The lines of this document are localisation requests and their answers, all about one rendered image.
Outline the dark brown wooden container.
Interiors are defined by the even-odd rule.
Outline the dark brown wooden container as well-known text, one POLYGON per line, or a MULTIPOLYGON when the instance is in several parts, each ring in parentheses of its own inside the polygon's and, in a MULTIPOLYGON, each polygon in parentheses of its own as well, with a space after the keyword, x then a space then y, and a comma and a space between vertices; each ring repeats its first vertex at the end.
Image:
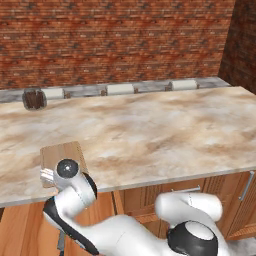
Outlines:
POLYGON ((26 88, 22 94, 22 101, 27 110, 42 110, 47 106, 47 99, 39 87, 26 88))

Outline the white cushioned stool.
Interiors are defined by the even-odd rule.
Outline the white cushioned stool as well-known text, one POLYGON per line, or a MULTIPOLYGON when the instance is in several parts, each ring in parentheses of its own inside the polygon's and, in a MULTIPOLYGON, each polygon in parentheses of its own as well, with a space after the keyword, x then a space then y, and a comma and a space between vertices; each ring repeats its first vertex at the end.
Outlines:
POLYGON ((48 100, 69 99, 71 97, 71 94, 66 92, 63 88, 47 88, 43 89, 43 93, 48 100))
POLYGON ((182 91, 182 90, 196 90, 199 88, 198 83, 194 79, 174 80, 170 81, 165 87, 166 91, 182 91))
POLYGON ((102 96, 111 95, 124 95, 124 94, 136 94, 138 89, 132 84, 114 84, 107 85, 104 90, 101 91, 102 96))

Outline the wooden drawer front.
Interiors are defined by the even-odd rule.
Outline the wooden drawer front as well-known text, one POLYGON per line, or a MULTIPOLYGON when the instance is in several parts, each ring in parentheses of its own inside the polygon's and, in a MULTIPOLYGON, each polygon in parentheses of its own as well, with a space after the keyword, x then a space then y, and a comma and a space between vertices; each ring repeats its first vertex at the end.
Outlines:
POLYGON ((204 179, 201 178, 120 190, 114 193, 114 197, 119 213, 134 217, 140 223, 147 223, 158 220, 154 203, 160 193, 179 190, 201 191, 203 187, 204 179))

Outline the ribbed wooden cupboard door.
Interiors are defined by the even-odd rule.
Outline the ribbed wooden cupboard door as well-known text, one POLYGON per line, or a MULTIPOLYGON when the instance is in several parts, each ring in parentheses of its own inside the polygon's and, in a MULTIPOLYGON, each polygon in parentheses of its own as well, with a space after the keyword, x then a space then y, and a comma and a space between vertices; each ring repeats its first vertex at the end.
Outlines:
POLYGON ((203 191, 217 195, 223 214, 217 226, 226 240, 240 240, 256 236, 256 170, 243 201, 238 199, 242 175, 246 172, 207 178, 203 191))

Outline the wooden cutting board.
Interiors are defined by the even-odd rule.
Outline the wooden cutting board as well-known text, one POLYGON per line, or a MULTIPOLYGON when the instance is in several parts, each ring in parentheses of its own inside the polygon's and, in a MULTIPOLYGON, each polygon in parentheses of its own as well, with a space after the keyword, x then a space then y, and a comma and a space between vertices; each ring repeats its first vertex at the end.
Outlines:
POLYGON ((40 149, 41 169, 56 170, 57 164, 63 159, 75 160, 81 172, 88 172, 81 146, 78 141, 46 146, 40 149))

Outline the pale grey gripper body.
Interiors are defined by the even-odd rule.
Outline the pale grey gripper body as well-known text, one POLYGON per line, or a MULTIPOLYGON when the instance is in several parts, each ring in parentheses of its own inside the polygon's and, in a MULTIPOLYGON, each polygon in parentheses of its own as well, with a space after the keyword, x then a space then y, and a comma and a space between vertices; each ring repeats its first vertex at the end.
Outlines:
POLYGON ((44 188, 54 187, 54 171, 48 168, 41 169, 40 180, 44 188))

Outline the smooth wooden cupboard door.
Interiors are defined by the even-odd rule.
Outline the smooth wooden cupboard door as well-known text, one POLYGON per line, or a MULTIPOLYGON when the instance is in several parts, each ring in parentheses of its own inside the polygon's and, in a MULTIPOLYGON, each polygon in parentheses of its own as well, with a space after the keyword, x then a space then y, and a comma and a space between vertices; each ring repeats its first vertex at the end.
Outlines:
MULTIPOLYGON (((0 256, 59 256, 59 231, 43 217, 44 202, 7 207, 0 222, 0 256)), ((75 217, 84 226, 115 215, 110 192, 98 193, 97 200, 75 217)), ((65 237, 64 256, 91 256, 65 237)))

